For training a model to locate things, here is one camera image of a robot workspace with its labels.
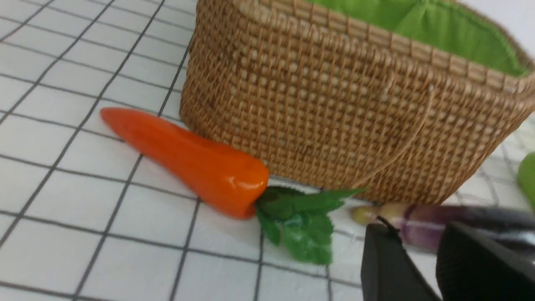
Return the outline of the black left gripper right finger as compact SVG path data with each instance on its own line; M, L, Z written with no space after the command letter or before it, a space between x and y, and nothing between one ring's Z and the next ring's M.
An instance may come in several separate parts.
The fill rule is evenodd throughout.
M534 265L458 222L446 226L436 254L444 301L533 301Z

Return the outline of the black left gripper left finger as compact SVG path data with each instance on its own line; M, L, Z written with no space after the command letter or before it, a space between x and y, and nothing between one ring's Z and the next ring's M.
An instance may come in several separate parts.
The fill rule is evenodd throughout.
M383 217L366 227L361 266L365 301L439 301L420 273L396 229Z

